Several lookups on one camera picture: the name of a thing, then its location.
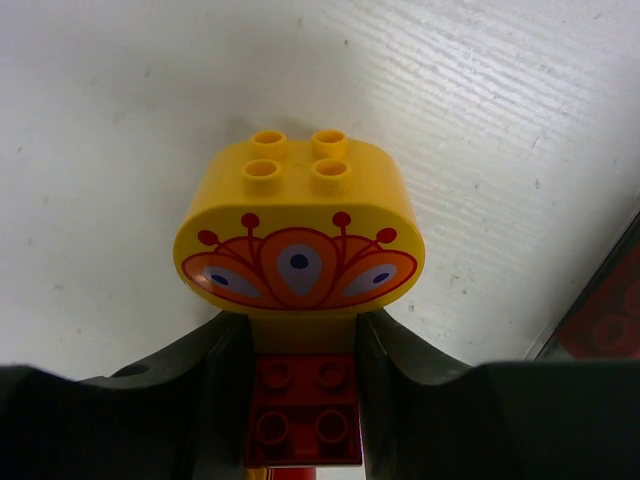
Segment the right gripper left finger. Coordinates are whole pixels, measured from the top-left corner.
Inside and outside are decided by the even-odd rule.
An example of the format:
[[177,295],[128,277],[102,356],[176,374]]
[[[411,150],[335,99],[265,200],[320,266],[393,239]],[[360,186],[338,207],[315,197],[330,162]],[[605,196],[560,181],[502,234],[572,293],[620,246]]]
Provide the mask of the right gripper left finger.
[[110,376],[1,370],[5,479],[241,479],[255,369],[248,319],[221,313]]

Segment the yellow peacock lego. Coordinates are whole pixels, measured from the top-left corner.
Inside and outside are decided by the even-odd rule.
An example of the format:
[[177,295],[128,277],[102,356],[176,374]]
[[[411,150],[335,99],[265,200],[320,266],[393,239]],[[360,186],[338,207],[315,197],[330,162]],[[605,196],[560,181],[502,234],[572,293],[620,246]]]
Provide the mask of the yellow peacock lego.
[[337,130],[223,149],[173,245],[180,278],[246,316],[261,354],[352,351],[357,316],[406,294],[425,258],[398,164]]

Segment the red L-shaped lego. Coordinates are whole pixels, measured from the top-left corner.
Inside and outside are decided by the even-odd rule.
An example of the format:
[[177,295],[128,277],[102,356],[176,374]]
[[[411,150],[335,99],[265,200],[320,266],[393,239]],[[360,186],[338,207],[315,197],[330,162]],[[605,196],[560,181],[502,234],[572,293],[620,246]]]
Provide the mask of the red L-shaped lego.
[[574,358],[639,358],[639,247],[589,296],[559,333]]

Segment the small red lego brick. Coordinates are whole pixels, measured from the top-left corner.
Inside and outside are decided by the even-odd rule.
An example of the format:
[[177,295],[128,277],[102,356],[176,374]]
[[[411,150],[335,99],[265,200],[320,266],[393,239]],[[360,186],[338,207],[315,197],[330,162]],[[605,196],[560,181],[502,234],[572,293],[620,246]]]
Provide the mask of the small red lego brick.
[[244,465],[333,467],[362,461],[354,356],[259,355]]

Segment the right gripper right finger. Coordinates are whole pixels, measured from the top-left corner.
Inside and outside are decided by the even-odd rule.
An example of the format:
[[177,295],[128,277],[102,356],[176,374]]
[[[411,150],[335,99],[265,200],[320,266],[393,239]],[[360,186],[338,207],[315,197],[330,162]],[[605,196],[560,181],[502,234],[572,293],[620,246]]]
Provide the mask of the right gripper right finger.
[[370,479],[635,479],[635,360],[472,367],[385,311],[357,319]]

